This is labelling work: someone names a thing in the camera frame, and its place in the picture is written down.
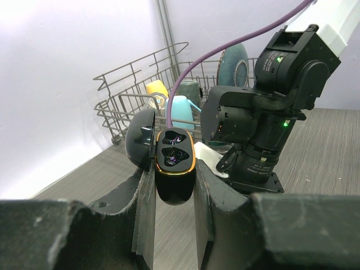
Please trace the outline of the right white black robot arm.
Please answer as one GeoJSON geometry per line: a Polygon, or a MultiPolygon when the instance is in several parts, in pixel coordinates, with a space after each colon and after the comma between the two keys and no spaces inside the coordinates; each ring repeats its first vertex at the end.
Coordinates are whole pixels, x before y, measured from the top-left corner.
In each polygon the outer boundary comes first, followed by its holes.
{"type": "Polygon", "coordinates": [[[258,57],[253,87],[216,85],[200,114],[207,142],[231,149],[218,162],[241,194],[282,192],[274,172],[294,124],[306,119],[340,65],[359,24],[358,1],[314,1],[274,34],[258,57]]]}

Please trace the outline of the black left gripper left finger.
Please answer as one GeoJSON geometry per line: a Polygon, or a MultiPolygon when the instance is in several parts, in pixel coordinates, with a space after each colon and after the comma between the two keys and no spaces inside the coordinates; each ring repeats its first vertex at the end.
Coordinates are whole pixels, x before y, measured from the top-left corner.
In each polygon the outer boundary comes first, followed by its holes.
{"type": "Polygon", "coordinates": [[[1,201],[2,269],[152,269],[156,188],[137,169],[89,205],[1,201]]]}

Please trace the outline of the black gold-trimmed earbud case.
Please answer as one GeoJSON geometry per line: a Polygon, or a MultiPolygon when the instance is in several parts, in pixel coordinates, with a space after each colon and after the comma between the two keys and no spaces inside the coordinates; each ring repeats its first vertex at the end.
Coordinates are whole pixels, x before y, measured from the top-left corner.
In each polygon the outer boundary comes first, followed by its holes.
{"type": "Polygon", "coordinates": [[[182,205],[194,190],[196,155],[190,133],[167,128],[155,133],[155,109],[138,112],[125,135],[128,159],[144,170],[155,170],[155,184],[161,200],[182,205]]]}

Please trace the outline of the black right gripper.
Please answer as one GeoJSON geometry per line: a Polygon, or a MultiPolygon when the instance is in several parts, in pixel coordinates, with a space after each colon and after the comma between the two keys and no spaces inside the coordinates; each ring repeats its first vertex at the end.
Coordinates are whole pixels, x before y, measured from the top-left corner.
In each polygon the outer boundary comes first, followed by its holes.
{"type": "Polygon", "coordinates": [[[232,177],[230,178],[230,186],[241,194],[257,192],[284,193],[284,188],[275,172],[272,172],[268,180],[264,183],[256,183],[239,177],[232,177]]]}

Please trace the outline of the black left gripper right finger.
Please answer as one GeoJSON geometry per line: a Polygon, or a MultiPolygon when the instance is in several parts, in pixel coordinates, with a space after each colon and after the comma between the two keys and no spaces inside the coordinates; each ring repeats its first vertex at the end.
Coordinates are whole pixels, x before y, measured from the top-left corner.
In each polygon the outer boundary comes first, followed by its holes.
{"type": "Polygon", "coordinates": [[[199,269],[358,269],[359,197],[244,196],[196,164],[199,269]]]}

